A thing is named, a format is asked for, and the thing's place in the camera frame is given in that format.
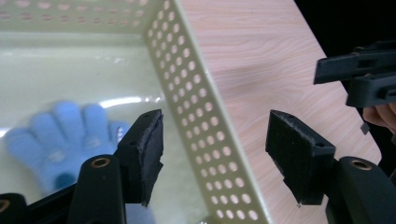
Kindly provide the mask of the pale yellow perforated plastic basket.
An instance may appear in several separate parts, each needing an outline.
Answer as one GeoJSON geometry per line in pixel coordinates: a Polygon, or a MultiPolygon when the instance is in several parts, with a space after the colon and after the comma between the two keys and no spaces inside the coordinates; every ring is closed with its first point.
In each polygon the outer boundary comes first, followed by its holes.
{"type": "Polygon", "coordinates": [[[0,0],[0,193],[60,223],[4,136],[69,100],[115,120],[163,112],[158,224],[272,224],[179,0],[0,0]]]}

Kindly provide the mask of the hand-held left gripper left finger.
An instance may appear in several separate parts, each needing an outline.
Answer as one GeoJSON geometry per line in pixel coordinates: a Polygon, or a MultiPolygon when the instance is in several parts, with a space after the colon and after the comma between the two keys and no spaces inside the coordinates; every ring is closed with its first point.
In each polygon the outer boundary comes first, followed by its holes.
{"type": "Polygon", "coordinates": [[[123,136],[115,156],[120,161],[123,199],[148,206],[163,168],[163,112],[142,114],[123,136]]]}

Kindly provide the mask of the blue glove with dark spots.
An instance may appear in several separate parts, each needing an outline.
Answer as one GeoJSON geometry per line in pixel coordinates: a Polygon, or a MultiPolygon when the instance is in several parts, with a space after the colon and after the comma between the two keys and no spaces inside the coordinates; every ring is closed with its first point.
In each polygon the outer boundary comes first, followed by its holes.
{"type": "Polygon", "coordinates": [[[77,182],[84,161],[113,154],[130,124],[110,120],[99,105],[60,102],[5,135],[7,152],[32,171],[47,196],[77,182]]]}

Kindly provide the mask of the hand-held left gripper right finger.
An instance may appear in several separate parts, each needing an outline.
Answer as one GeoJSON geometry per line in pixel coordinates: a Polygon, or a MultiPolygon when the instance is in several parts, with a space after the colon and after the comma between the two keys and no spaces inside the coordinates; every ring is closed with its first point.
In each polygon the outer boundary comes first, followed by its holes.
{"type": "Polygon", "coordinates": [[[322,177],[332,168],[335,154],[332,143],[297,117],[271,110],[265,151],[298,203],[322,203],[322,177]]]}

